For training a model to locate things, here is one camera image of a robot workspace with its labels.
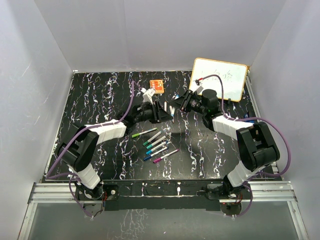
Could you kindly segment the light blue marker pen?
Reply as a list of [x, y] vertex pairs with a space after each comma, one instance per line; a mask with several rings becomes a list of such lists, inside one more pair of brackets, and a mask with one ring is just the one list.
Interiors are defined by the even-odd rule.
[[174, 120], [175, 108], [174, 107], [171, 107], [170, 113], [171, 113], [171, 116], [172, 116], [172, 122], [174, 123], [175, 122], [175, 120]]

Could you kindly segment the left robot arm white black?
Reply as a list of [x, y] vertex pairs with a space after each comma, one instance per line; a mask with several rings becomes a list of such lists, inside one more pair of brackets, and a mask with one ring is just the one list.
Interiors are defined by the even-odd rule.
[[171, 114], [166, 112], [158, 101], [153, 104], [145, 102], [134, 105], [128, 113], [123, 112], [117, 119], [108, 122], [83, 126], [73, 124], [57, 147], [56, 154], [77, 175], [86, 189], [86, 194], [97, 200], [103, 195], [104, 189], [91, 164], [97, 145], [130, 134], [137, 123], [149, 121], [158, 124], [172, 119]]

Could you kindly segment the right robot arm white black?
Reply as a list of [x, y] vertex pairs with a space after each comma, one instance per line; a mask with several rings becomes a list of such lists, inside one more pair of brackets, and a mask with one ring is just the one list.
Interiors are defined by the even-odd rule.
[[244, 182], [280, 158], [279, 149], [267, 124], [224, 117], [219, 110], [215, 90], [206, 89], [201, 96], [188, 90], [169, 102], [169, 105], [186, 113], [194, 111], [202, 114], [202, 121], [208, 129], [237, 141], [240, 162], [223, 178], [222, 185], [214, 188], [213, 191], [220, 196], [235, 198], [244, 188]]

